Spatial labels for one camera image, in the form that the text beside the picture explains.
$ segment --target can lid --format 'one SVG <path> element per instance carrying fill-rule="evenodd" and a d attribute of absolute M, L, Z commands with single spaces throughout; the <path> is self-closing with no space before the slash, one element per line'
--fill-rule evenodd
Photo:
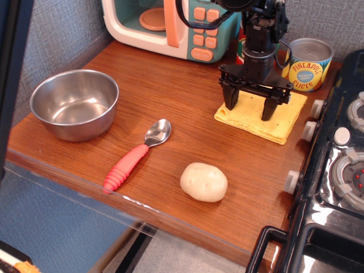
<path fill-rule="evenodd" d="M 293 56 L 303 61 L 325 61 L 332 59 L 334 55 L 333 48 L 318 39 L 296 39 L 290 44 Z"/>

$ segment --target potato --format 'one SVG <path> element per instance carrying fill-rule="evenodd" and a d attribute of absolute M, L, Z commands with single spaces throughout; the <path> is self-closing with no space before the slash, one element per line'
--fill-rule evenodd
<path fill-rule="evenodd" d="M 185 193 L 196 200 L 217 202 L 225 196 L 228 180 L 217 167 L 195 162 L 182 173 L 180 185 Z"/>

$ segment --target stainless steel bowl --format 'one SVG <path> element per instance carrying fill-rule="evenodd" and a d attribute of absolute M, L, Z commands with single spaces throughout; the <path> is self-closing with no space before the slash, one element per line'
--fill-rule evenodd
<path fill-rule="evenodd" d="M 114 121 L 119 87 L 108 75 L 73 70 L 41 83 L 30 98 L 32 113 L 59 139 L 90 140 Z"/>

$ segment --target microwave button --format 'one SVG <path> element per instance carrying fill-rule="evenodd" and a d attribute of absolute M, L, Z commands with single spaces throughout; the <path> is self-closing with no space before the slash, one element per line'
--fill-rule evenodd
<path fill-rule="evenodd" d="M 205 37 L 203 35 L 195 34 L 193 36 L 193 44 L 196 46 L 203 46 L 205 42 Z"/>
<path fill-rule="evenodd" d="M 217 46 L 217 39 L 215 37 L 207 37 L 205 46 L 207 48 L 216 48 Z"/>
<path fill-rule="evenodd" d="M 213 10 L 213 9 L 210 9 L 207 11 L 207 21 L 208 22 L 212 22 L 214 20 L 216 20 L 220 15 L 220 12 L 218 10 Z"/>
<path fill-rule="evenodd" d="M 196 20 L 205 20 L 206 10 L 203 7 L 195 7 L 193 16 Z"/>
<path fill-rule="evenodd" d="M 218 29 L 215 30 L 206 30 L 206 34 L 209 36 L 216 36 Z"/>
<path fill-rule="evenodd" d="M 191 55 L 196 60 L 211 61 L 214 53 L 209 49 L 195 47 L 193 50 L 191 50 Z"/>
<path fill-rule="evenodd" d="M 194 29 L 193 29 L 193 31 L 194 31 L 195 33 L 200 33 L 200 34 L 202 34 L 202 33 L 204 33 L 204 31 L 205 31 L 205 30 L 201 30 L 201 29 L 199 29 L 199 28 L 194 28 Z"/>

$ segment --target can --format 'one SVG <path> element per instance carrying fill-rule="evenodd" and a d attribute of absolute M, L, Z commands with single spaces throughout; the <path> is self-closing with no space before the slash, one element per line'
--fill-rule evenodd
<path fill-rule="evenodd" d="M 294 90 L 317 90 L 325 81 L 334 55 L 333 48 L 324 41 L 312 38 L 296 39 L 290 45 L 292 57 L 289 65 L 283 69 L 282 77 L 293 83 Z"/>
<path fill-rule="evenodd" d="M 238 47 L 237 47 L 237 58 L 236 64 L 244 63 L 243 44 L 245 43 L 246 36 L 244 34 L 243 22 L 240 21 L 239 34 L 238 34 Z"/>

